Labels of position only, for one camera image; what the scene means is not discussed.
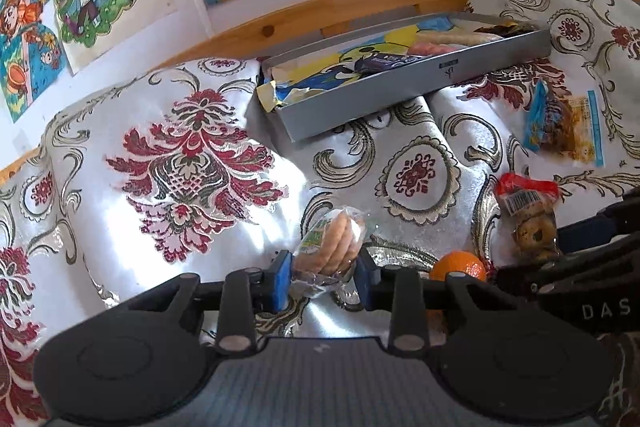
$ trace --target orange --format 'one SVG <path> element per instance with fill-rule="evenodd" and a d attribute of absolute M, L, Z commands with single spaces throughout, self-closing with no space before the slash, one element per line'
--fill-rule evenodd
<path fill-rule="evenodd" d="M 429 279 L 444 281 L 449 272 L 464 272 L 486 282 L 486 270 L 482 261 L 470 252 L 454 250 L 447 253 L 433 265 L 431 272 L 429 272 Z"/>

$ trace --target metal tray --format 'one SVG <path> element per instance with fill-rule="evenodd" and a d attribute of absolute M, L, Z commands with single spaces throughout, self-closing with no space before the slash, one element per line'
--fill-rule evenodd
<path fill-rule="evenodd" d="M 487 25 L 510 22 L 510 19 L 466 12 L 443 12 L 400 19 L 370 26 L 313 42 L 265 60 L 264 71 L 324 48 L 386 33 L 437 16 L 469 20 Z M 545 23 L 526 21 L 537 31 L 525 35 L 487 42 L 445 55 L 426 58 L 395 70 L 372 74 L 351 84 L 342 84 L 299 102 L 276 108 L 276 113 L 292 141 L 302 140 L 443 87 L 464 82 L 491 71 L 546 57 L 551 52 L 549 28 Z"/>

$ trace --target wooden headboard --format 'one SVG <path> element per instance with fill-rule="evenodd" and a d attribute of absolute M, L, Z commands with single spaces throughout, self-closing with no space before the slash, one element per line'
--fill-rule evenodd
<path fill-rule="evenodd" d="M 460 11 L 467 0 L 309 0 L 269 13 L 201 42 L 162 66 L 204 57 L 260 55 L 276 44 L 320 30 L 327 38 L 350 29 L 350 21 L 388 10 L 414 6 L 418 14 Z"/>

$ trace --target damask pattern fabric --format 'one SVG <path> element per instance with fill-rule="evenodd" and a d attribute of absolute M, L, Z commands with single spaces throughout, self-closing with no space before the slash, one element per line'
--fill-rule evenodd
<path fill-rule="evenodd" d="M 549 58 L 496 71 L 292 144 L 261 110 L 258 63 L 209 58 L 98 92 L 49 123 L 38 153 L 0 188 L 0 351 L 6 425 L 46 415 L 31 363 L 50 336 L 185 271 L 221 280 L 292 250 L 339 204 L 369 214 L 379 264 L 428 270 L 450 250 L 510 263 L 511 230 L 493 188 L 507 171 L 555 179 L 559 225 L 640 185 L 640 9 L 630 0 L 470 0 L 468 10 L 548 21 Z M 598 93 L 606 166 L 520 145 L 545 79 Z M 207 317 L 203 339 L 215 335 Z M 258 315 L 261 334 L 381 335 L 353 285 Z M 636 333 L 602 342 L 616 376 L 598 415 L 636 425 Z"/>

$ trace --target plastic bag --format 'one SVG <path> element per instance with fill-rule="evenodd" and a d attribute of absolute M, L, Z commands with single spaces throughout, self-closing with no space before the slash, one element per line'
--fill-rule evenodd
<path fill-rule="evenodd" d="M 602 167 L 604 156 L 595 92 L 560 98 L 540 80 L 527 113 L 523 145 L 534 152 L 544 150 Z"/>
<path fill-rule="evenodd" d="M 324 214 L 293 253 L 292 293 L 315 298 L 347 282 L 365 236 L 365 216 L 357 208 L 344 206 Z"/>
<path fill-rule="evenodd" d="M 495 194 L 500 206 L 515 220 L 513 239 L 520 261 L 530 263 L 561 255 L 554 213 L 560 197 L 558 184 L 507 172 L 498 181 Z"/>

